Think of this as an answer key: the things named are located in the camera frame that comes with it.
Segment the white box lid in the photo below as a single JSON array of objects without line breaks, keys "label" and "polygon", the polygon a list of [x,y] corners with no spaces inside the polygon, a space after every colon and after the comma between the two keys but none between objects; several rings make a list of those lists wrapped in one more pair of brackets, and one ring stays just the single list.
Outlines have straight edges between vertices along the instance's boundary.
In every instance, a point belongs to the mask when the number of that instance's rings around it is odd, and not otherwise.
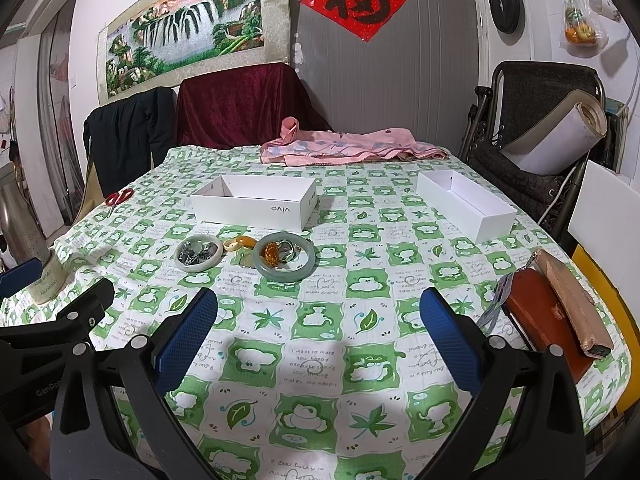
[{"label": "white box lid", "polygon": [[509,235],[516,209],[454,170],[422,171],[416,192],[473,243]]}]

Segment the orange amber pendant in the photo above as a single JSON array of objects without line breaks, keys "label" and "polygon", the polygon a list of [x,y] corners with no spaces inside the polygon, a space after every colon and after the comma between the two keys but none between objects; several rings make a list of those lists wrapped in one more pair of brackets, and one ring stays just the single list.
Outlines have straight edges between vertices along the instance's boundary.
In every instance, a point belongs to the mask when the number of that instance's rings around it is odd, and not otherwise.
[{"label": "orange amber pendant", "polygon": [[253,249],[257,244],[257,240],[255,240],[253,237],[245,236],[245,235],[240,235],[235,237],[235,241],[240,246],[245,248],[250,248],[250,249]]}]

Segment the waterfall landscape painting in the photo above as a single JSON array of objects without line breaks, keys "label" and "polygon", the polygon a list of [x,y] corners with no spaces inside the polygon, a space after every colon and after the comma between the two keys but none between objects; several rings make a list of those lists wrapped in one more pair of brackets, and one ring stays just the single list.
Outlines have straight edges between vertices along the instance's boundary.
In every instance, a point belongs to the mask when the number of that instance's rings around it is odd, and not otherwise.
[{"label": "waterfall landscape painting", "polygon": [[101,30],[101,104],[230,68],[286,62],[288,0],[139,0]]}]

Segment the pink folded cloth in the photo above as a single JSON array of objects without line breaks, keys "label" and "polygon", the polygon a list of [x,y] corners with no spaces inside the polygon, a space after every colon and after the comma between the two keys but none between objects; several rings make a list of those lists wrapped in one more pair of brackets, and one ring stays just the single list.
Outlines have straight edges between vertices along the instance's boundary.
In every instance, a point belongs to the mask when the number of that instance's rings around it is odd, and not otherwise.
[{"label": "pink folded cloth", "polygon": [[312,131],[300,128],[294,117],[285,118],[277,139],[260,147],[263,164],[287,167],[344,166],[392,159],[448,157],[443,148],[417,141],[405,128],[387,128],[365,134]]}]

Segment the rolled white paper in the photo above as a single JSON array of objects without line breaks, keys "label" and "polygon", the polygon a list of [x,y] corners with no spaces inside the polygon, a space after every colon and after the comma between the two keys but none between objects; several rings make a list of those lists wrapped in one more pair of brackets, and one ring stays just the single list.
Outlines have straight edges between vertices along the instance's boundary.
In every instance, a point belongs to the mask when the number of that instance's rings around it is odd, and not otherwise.
[{"label": "rolled white paper", "polygon": [[521,171],[555,176],[587,154],[607,131],[600,102],[585,91],[573,90],[501,154]]}]

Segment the white vivo phone box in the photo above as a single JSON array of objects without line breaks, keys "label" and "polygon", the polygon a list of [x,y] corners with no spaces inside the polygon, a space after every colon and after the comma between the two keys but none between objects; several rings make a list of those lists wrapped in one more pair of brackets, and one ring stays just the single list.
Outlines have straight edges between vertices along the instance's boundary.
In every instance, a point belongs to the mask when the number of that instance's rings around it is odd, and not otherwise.
[{"label": "white vivo phone box", "polygon": [[313,178],[223,174],[191,195],[198,222],[303,232],[318,203]]}]

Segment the black folding chair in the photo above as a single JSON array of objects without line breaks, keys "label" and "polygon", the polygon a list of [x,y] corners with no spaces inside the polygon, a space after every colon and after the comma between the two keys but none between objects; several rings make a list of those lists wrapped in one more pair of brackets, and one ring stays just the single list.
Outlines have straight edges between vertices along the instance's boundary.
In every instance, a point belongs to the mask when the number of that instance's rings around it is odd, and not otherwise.
[{"label": "black folding chair", "polygon": [[459,158],[560,240],[589,152],[608,132],[598,73],[577,64],[504,61],[475,94]]}]

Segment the pale green jade pendant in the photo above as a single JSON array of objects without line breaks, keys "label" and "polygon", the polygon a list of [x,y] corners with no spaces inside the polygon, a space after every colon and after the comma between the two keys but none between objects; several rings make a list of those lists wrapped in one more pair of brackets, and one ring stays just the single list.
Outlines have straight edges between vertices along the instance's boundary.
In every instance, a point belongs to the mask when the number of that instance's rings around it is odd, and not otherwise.
[{"label": "pale green jade pendant", "polygon": [[247,254],[242,255],[239,265],[245,269],[254,269],[255,263],[253,254],[251,252],[248,252]]}]

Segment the tan fabric pouch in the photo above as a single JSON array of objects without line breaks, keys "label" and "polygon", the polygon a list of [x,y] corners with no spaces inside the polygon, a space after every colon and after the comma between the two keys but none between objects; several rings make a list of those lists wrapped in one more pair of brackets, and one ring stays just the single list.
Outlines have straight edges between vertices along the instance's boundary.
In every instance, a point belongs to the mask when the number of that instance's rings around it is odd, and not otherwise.
[{"label": "tan fabric pouch", "polygon": [[582,353],[595,360],[609,356],[614,349],[612,338],[594,301],[578,279],[565,263],[544,249],[537,249],[533,253],[533,260],[561,301]]}]

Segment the dark red velvet cloth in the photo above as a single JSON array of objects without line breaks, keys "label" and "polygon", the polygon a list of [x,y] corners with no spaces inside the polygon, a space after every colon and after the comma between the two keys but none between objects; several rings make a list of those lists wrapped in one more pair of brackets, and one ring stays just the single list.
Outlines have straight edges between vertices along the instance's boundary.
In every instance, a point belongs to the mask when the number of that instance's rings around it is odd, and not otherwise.
[{"label": "dark red velvet cloth", "polygon": [[288,117],[306,130],[330,128],[294,68],[272,63],[221,70],[180,84],[176,142],[216,150],[262,145],[280,136]]}]

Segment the pale white jade bangle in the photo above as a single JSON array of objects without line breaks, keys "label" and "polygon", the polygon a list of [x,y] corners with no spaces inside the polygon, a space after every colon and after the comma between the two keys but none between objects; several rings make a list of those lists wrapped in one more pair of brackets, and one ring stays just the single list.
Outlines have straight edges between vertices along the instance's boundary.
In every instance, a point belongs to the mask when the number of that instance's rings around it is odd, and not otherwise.
[{"label": "pale white jade bangle", "polygon": [[186,273],[203,272],[221,262],[222,241],[214,236],[198,234],[187,237],[175,249],[174,261]]}]

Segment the green jade bangle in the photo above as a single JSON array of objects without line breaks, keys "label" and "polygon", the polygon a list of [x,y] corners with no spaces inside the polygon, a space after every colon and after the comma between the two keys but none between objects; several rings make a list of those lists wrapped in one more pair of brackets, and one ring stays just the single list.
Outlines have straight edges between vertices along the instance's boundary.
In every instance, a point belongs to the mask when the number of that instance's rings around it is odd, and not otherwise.
[{"label": "green jade bangle", "polygon": [[297,283],[309,278],[317,261],[309,240],[284,231],[258,240],[252,254],[255,269],[267,281],[276,283]]}]

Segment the white cylindrical jar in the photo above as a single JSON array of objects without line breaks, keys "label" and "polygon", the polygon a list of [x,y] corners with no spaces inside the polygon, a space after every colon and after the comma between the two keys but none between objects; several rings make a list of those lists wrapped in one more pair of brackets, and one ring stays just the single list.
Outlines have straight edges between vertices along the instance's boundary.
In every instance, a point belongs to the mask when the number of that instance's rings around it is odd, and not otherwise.
[{"label": "white cylindrical jar", "polygon": [[35,304],[45,304],[58,296],[68,278],[68,272],[62,265],[54,248],[50,249],[50,258],[43,267],[41,278],[27,287],[29,296]]}]

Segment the green white patterned bedsheet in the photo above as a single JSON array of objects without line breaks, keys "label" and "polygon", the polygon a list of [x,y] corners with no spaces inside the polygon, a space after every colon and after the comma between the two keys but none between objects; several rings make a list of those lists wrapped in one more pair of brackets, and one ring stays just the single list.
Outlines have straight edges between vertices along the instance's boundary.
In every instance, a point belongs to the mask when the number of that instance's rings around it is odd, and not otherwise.
[{"label": "green white patterned bedsheet", "polygon": [[[1,353],[1,474],[38,479],[17,429],[52,415],[55,479],[577,478],[582,437],[620,400],[631,356],[591,296],[614,349],[575,384],[563,349],[522,341],[508,319],[483,334],[482,388],[458,388],[423,325],[435,287],[475,325],[500,278],[544,249],[574,264],[516,209],[509,235],[475,244],[416,192],[422,171],[454,170],[506,202],[457,159],[291,169],[256,148],[174,148],[54,246],[63,291],[37,306],[26,287],[2,298],[1,329],[53,321],[101,278],[114,300],[94,348]],[[316,267],[297,283],[239,265],[281,232],[198,222],[191,195],[223,174],[313,178],[318,203],[303,232]],[[187,237],[219,238],[216,266],[175,265]],[[216,321],[180,386],[154,386],[154,332],[201,288]]]}]

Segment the red brown leather wallet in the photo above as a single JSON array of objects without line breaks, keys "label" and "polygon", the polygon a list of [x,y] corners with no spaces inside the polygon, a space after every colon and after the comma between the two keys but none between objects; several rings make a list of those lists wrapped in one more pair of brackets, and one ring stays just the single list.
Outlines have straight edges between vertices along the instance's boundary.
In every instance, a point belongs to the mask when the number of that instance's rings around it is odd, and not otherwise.
[{"label": "red brown leather wallet", "polygon": [[593,359],[582,352],[564,307],[545,276],[534,269],[516,272],[504,307],[535,350],[557,344],[563,349],[574,383],[582,379]]}]

